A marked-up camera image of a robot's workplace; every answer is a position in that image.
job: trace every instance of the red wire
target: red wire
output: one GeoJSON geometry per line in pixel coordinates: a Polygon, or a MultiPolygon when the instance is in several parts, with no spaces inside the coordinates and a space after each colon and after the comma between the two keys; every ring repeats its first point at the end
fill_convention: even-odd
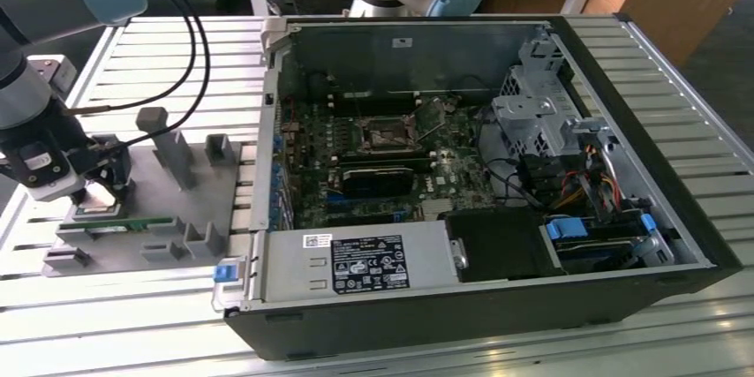
{"type": "Polygon", "coordinates": [[[566,184],[568,183],[568,177],[575,176],[578,171],[570,171],[563,177],[563,182],[560,183],[560,197],[566,196],[566,184]]]}

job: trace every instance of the warning label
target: warning label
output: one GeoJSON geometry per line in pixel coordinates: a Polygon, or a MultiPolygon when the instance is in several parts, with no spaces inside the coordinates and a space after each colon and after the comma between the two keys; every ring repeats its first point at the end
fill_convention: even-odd
{"type": "Polygon", "coordinates": [[[332,286],[339,295],[409,287],[400,236],[332,240],[329,250],[332,286]]]}

